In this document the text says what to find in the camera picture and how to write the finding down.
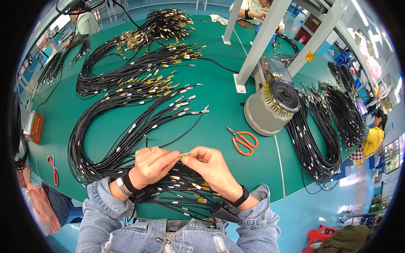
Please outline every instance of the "silver watch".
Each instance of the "silver watch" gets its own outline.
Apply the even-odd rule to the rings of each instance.
[[[129,193],[127,190],[124,188],[124,181],[122,180],[122,177],[117,178],[116,180],[118,188],[121,190],[122,193],[124,193],[127,196],[131,196],[131,193]]]

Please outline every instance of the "red sign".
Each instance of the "red sign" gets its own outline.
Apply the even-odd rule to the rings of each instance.
[[[41,51],[49,42],[48,37],[45,36],[44,40],[39,44],[38,51]]]

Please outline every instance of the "woman in yellow shirt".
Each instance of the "woman in yellow shirt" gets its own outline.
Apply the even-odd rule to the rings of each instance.
[[[369,134],[364,139],[363,145],[348,157],[349,160],[352,160],[355,164],[360,164],[364,159],[371,157],[377,152],[384,141],[384,129],[387,124],[387,119],[388,116],[381,109],[375,112],[374,127],[369,130]],[[348,160],[345,162],[346,165],[350,166]]]

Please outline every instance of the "black hair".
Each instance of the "black hair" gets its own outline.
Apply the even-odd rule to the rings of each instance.
[[[378,127],[381,128],[383,131],[385,131],[384,129],[385,125],[387,124],[388,115],[385,114],[383,110],[378,109],[376,110],[374,117],[379,117],[382,119]]]
[[[72,11],[78,11],[79,8],[83,8],[86,5],[86,3],[83,0],[78,1],[77,3],[75,3],[70,9],[69,12]]]

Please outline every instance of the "pink garment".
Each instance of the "pink garment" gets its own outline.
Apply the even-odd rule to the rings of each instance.
[[[43,224],[49,228],[49,234],[57,233],[60,230],[60,224],[56,218],[55,212],[51,208],[44,188],[40,185],[29,183],[27,189],[34,203],[35,212]]]

